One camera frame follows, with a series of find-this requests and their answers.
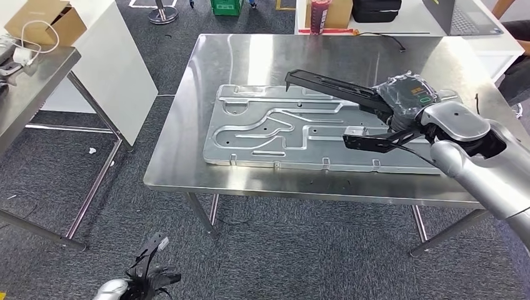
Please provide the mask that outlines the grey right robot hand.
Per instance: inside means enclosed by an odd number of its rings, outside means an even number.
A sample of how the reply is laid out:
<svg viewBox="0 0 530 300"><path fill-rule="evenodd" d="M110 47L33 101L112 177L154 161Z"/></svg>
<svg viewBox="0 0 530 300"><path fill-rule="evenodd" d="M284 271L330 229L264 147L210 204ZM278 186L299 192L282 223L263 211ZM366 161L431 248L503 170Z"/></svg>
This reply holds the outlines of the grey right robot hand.
<svg viewBox="0 0 530 300"><path fill-rule="evenodd" d="M393 115L388 124L393 131L414 128L416 118L423 109L440 102L437 92L411 71L390 77L372 89L392 109Z"/></svg>

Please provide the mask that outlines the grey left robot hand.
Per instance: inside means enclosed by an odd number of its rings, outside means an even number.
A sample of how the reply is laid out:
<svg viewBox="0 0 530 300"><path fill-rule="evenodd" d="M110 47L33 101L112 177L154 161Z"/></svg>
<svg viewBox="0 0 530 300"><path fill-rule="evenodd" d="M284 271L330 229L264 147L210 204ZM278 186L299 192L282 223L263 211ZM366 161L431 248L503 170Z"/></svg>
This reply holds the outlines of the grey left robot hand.
<svg viewBox="0 0 530 300"><path fill-rule="evenodd" d="M154 267L146 273L146 277L136 271L126 273L127 288L119 297L122 300L155 299L158 295L165 294L168 299L174 299L167 287L178 283L181 274L176 272L174 266Z"/></svg>

